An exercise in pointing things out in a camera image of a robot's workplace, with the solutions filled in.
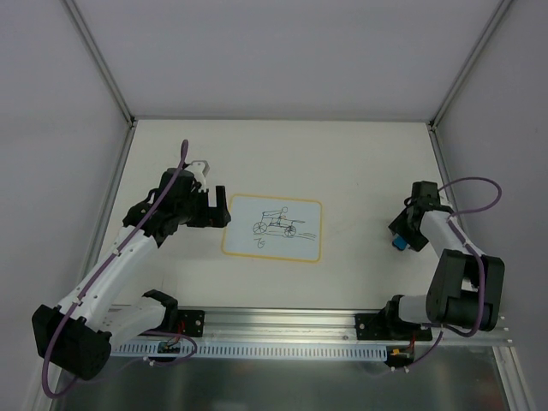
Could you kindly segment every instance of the yellow whiteboard border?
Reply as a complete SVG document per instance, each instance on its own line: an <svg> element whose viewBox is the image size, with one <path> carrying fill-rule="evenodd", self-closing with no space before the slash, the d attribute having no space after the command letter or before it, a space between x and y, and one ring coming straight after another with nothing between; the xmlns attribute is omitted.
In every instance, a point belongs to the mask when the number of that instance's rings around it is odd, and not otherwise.
<svg viewBox="0 0 548 411"><path fill-rule="evenodd" d="M254 199L271 199L271 200L288 200L288 201L304 201L307 203L318 203L319 204L319 256L318 259L285 259L284 257L269 257L267 255L258 255L258 254L245 254L245 253L229 253L224 249L224 240L226 238L226 230L229 227L225 227L223 230L223 242L221 243L221 251L226 255L235 255L236 257L248 257L252 259L277 259L281 261L293 261L299 263L318 263L322 259L322 231L324 223L324 205L321 201L318 200L307 200L307 199L294 199L291 197L275 197L273 195L258 195L258 194L233 194L230 197L229 211L232 211L232 203L234 202L235 197L250 197Z"/></svg>

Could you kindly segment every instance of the drawing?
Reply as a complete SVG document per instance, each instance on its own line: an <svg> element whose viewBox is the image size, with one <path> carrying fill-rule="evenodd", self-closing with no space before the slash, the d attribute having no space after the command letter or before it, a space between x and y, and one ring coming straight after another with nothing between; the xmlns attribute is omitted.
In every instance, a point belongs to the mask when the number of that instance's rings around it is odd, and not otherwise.
<svg viewBox="0 0 548 411"><path fill-rule="evenodd" d="M254 238L257 242L257 248L265 246L265 240L262 235L277 235L285 238L302 238L305 240L315 241L316 235L312 233L298 233L296 223L303 224L306 221L289 220L286 216L288 207L282 207L282 210L263 211L260 221L253 225L253 234L261 235L259 238Z"/></svg>

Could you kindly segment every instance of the gray wall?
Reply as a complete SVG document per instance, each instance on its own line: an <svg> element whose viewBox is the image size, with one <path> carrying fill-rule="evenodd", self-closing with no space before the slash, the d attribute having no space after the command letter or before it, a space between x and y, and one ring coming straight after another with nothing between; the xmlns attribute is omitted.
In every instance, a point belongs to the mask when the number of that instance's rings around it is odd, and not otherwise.
<svg viewBox="0 0 548 411"><path fill-rule="evenodd" d="M489 176L504 196L467 218L473 238L506 263L504 311L539 409L548 408L548 2L519 0L439 129L450 176ZM493 191L456 188L459 206Z"/></svg>
<svg viewBox="0 0 548 411"><path fill-rule="evenodd" d="M125 130L61 3L0 2L1 409L33 402L31 316L74 287Z"/></svg>
<svg viewBox="0 0 548 411"><path fill-rule="evenodd" d="M432 118L498 0L78 0L134 114Z"/></svg>

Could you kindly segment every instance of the line drawing of vehicle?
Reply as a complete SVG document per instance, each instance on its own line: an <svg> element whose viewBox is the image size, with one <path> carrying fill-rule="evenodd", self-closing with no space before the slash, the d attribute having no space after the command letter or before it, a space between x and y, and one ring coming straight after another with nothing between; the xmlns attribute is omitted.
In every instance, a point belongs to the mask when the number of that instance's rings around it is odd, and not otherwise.
<svg viewBox="0 0 548 411"><path fill-rule="evenodd" d="M286 217L288 212L288 207L283 207L282 210L275 211L263 211L263 216L253 225L254 234L271 234L276 235L272 232L267 232L269 227L279 228L283 230L284 237L293 237L297 234L297 228L294 226L295 223L305 223L301 220L289 220Z"/></svg>

